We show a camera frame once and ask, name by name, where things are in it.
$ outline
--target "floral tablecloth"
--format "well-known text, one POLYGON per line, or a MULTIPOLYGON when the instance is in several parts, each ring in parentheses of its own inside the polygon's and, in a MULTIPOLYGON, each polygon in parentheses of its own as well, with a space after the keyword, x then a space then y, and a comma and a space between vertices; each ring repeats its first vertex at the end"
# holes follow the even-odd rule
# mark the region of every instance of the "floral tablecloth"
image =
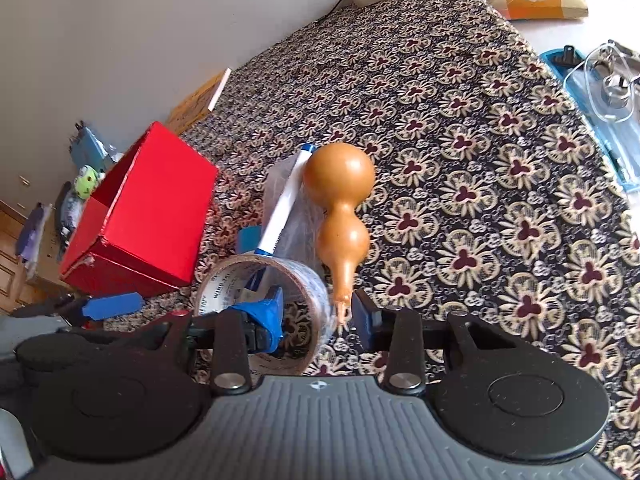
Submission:
MULTIPOLYGON (((356 284, 427 318, 468 310, 597 378, 612 409, 593 453, 638 478, 640 242, 591 135, 485 0, 338 10, 233 72, 184 134, 221 168, 195 282, 108 325, 191 308, 238 229, 260 223, 270 166, 304 142, 350 142, 377 179, 358 209, 372 242, 356 284)), ((287 309, 289 345, 305 343, 306 322, 287 309)), ((361 350, 354 330, 335 335, 307 373, 380 374, 385 355, 361 350)), ((442 376, 441 352, 427 352, 426 371, 442 376)))

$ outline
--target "red box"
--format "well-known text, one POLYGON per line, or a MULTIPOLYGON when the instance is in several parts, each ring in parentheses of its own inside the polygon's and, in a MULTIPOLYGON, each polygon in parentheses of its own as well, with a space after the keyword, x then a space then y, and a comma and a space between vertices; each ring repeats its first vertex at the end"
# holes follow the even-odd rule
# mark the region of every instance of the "red box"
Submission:
POLYGON ((61 278, 94 296, 191 284, 218 168, 153 123, 86 203, 61 278))

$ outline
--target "wall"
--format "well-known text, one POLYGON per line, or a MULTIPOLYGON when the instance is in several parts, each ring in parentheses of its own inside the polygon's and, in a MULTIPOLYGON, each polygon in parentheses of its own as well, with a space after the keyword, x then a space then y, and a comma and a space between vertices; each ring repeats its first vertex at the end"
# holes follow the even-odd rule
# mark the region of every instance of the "wall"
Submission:
POLYGON ((55 199, 74 176, 78 119, 124 149, 212 74, 336 1, 0 0, 0 200, 55 199))

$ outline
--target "clear packing tape roll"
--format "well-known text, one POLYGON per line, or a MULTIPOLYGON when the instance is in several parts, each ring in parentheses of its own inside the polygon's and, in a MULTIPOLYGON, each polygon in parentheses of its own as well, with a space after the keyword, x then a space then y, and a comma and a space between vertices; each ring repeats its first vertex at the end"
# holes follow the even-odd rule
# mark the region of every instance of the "clear packing tape roll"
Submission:
POLYGON ((285 290, 292 286, 302 295, 310 318, 310 340, 303 358, 252 354, 249 355, 249 365, 252 372, 258 374, 300 375, 318 353, 320 346, 328 341, 336 322, 324 282, 306 265, 260 254, 238 254, 225 258, 202 282, 198 292, 197 314, 201 316, 209 312, 220 312, 237 303, 251 276, 264 267, 279 273, 285 290))

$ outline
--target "wooden door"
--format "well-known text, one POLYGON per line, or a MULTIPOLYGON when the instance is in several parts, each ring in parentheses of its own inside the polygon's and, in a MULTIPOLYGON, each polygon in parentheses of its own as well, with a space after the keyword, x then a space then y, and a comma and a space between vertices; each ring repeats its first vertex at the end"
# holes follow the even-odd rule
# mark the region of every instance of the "wooden door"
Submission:
POLYGON ((20 222, 0 211, 0 309, 5 312, 47 297, 42 290, 24 283, 26 270, 14 255, 21 229, 20 222))

